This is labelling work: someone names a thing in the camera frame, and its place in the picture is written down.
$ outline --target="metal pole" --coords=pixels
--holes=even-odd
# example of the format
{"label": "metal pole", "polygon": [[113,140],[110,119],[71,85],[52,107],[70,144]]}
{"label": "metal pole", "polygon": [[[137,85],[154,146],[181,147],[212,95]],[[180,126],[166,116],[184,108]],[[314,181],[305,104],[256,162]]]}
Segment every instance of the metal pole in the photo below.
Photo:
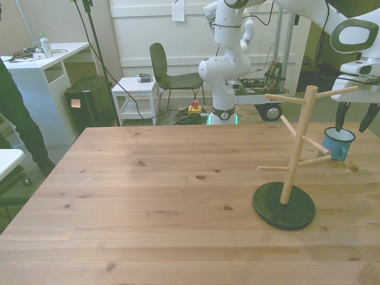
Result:
{"label": "metal pole", "polygon": [[282,7],[279,7],[278,13],[277,13],[277,28],[275,30],[273,62],[278,61],[278,49],[280,46],[281,25],[283,23],[283,15],[284,15],[284,9]]}
{"label": "metal pole", "polygon": [[292,45],[292,37],[293,37],[293,29],[295,26],[295,20],[296,20],[296,14],[290,13],[289,24],[287,26],[285,51],[284,51],[284,59],[283,59],[283,68],[281,71],[280,92],[284,91],[285,80],[282,80],[282,78],[285,78],[286,72],[287,72],[287,66],[288,66],[289,56],[290,56],[290,47]]}
{"label": "metal pole", "polygon": [[97,39],[97,36],[96,36],[94,22],[93,22],[93,19],[91,17],[91,8],[90,8],[90,6],[92,5],[92,0],[83,0],[83,5],[84,5],[84,9],[85,9],[85,11],[86,11],[86,13],[88,15],[88,20],[90,21],[91,29],[93,31],[93,35],[94,35],[94,39],[95,39],[95,44],[96,44],[96,48],[97,48],[98,55],[99,55],[100,64],[102,65],[102,69],[103,69],[103,73],[104,73],[104,78],[105,78],[106,84],[107,84],[107,91],[108,91],[110,100],[112,102],[113,112],[115,114],[115,121],[116,121],[117,126],[120,126],[120,122],[119,122],[119,119],[118,119],[118,117],[119,117],[118,116],[118,111],[116,110],[115,101],[113,100],[112,91],[111,91],[111,85],[110,85],[110,82],[108,80],[107,71],[106,71],[106,67],[105,67],[105,62],[103,60],[102,53],[100,51],[100,45],[99,45],[99,42],[98,42],[98,39]]}

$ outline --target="wheel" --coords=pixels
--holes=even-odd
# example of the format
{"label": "wheel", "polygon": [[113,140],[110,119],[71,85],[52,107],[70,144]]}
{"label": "wheel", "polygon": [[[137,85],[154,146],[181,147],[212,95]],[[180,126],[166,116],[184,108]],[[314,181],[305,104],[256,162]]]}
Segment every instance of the wheel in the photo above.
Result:
{"label": "wheel", "polygon": [[31,180],[30,180],[30,178],[29,178],[29,177],[24,178],[24,179],[23,179],[23,184],[24,184],[25,186],[29,186],[29,185],[31,185]]}
{"label": "wheel", "polygon": [[265,104],[261,111],[261,117],[265,121],[277,121],[283,113],[279,104]]}

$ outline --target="wall panel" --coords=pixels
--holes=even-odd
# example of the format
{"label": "wall panel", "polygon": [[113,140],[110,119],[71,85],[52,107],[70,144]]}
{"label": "wall panel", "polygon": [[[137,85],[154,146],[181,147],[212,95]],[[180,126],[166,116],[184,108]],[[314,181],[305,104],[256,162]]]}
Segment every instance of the wall panel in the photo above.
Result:
{"label": "wall panel", "polygon": [[[214,35],[203,12],[203,7],[211,2],[186,0],[185,22],[173,22],[171,0],[110,0],[124,76],[135,76],[139,72],[153,74],[149,46],[155,42],[160,42],[165,48],[170,74],[197,72],[201,60],[214,56],[217,52]],[[271,4],[272,1],[267,1],[248,10],[251,15],[256,15],[267,22]],[[269,26],[264,26],[254,18],[255,36],[247,51],[252,64],[251,71],[264,67],[275,39],[277,11],[278,6],[274,5]],[[283,55],[288,20],[289,13],[286,12],[281,28],[280,56]],[[286,87],[293,94],[298,82],[309,27],[310,21],[301,18],[299,25],[294,28],[286,82]],[[273,49],[270,51],[269,61],[272,60],[272,54]],[[254,72],[248,77],[260,78],[268,67],[269,64],[264,71]]]}

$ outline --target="wooden mug stand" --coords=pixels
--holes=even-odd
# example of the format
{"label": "wooden mug stand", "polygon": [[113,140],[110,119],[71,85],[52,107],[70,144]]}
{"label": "wooden mug stand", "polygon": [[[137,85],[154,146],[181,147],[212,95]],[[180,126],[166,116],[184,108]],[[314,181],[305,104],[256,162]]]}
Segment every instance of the wooden mug stand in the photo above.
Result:
{"label": "wooden mug stand", "polygon": [[[287,167],[259,166],[257,170],[285,171],[284,183],[270,182],[261,185],[254,194],[254,208],[268,224],[283,230],[300,230],[307,227],[315,217],[315,205],[310,196],[293,185],[298,166],[330,160],[330,150],[306,136],[316,99],[358,90],[358,86],[318,93],[317,86],[308,86],[304,99],[266,94],[265,98],[302,104],[302,110],[295,130],[285,116],[281,120],[295,136],[289,165]],[[307,141],[325,156],[299,162],[303,142]]]}

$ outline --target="chair wheel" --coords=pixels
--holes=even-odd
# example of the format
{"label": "chair wheel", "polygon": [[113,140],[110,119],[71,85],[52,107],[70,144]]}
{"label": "chair wheel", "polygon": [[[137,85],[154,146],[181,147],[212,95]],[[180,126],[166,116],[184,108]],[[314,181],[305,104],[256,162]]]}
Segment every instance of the chair wheel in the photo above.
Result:
{"label": "chair wheel", "polygon": [[24,184],[25,186],[29,186],[29,185],[31,185],[31,180],[30,180],[30,178],[29,178],[29,177],[24,178],[24,179],[23,179],[23,184]]}

